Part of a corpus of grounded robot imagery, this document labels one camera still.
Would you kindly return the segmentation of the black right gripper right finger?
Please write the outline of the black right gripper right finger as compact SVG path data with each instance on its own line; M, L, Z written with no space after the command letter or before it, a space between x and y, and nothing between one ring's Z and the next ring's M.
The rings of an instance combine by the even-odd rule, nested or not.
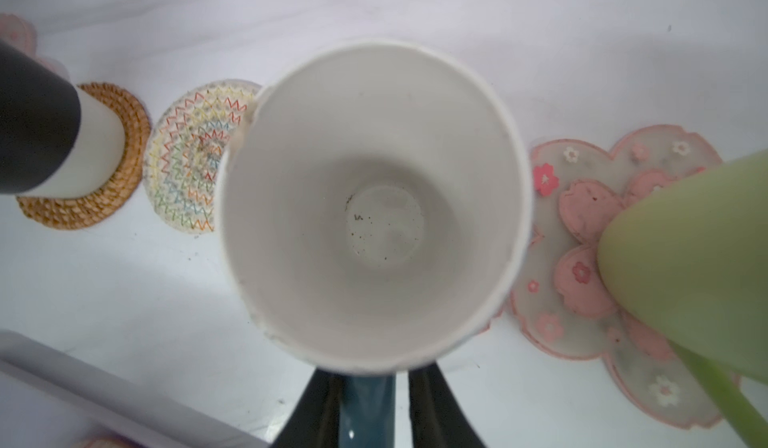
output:
M439 366L408 372L409 413L415 448L483 448Z

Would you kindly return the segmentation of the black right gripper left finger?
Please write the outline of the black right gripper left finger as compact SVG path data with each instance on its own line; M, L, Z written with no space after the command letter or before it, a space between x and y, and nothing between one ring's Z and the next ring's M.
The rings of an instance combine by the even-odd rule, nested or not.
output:
M337 448L341 375L316 369L272 448Z

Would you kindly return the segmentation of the pink mug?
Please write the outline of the pink mug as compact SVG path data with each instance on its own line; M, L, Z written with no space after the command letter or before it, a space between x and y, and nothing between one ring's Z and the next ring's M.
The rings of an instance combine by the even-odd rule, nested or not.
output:
M72 448L140 448L140 445L126 438L103 435L78 441Z

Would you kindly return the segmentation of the white mug blue handle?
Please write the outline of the white mug blue handle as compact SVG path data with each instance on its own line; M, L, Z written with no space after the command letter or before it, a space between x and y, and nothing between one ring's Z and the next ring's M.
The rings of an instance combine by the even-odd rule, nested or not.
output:
M400 40L334 46L263 88L214 195L224 270L255 325L343 377L338 447L393 445L397 375L438 365L505 302L532 211L498 95Z

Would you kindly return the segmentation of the cream mug green handle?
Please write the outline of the cream mug green handle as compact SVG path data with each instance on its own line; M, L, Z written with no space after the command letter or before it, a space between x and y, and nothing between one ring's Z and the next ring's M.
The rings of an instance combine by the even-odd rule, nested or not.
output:
M767 153L686 177L618 215L598 266L619 305L663 335L742 441L767 421L731 381L767 381Z

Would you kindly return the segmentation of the colourful patterned round coaster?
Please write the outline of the colourful patterned round coaster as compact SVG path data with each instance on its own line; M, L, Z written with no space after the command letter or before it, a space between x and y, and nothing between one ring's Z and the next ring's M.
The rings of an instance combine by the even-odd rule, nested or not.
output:
M240 126L261 86L217 80L173 102L151 130L143 185L155 213L192 234L214 232L214 190L231 132Z

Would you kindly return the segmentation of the woven tan round coaster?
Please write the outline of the woven tan round coaster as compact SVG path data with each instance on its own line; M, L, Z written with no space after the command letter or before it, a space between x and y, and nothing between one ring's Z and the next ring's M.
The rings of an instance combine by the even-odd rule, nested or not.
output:
M144 152L151 131L151 119L143 104L128 90L107 82L90 82L77 87L119 118L126 142L120 164L98 190L72 199L16 198L26 217L58 230L90 227L106 220L124 206L142 180Z

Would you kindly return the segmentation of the black mug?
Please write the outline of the black mug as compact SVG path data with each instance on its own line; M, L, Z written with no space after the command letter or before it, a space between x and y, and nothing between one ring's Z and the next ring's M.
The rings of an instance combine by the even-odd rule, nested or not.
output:
M1 44L1 192L78 198L124 154L118 115L16 48Z

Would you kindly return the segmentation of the lilac tray mat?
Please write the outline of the lilac tray mat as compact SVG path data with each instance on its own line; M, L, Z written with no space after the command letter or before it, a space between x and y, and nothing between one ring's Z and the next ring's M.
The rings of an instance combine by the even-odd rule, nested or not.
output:
M267 444L64 352L2 331L2 446L71 447L103 435L140 447Z

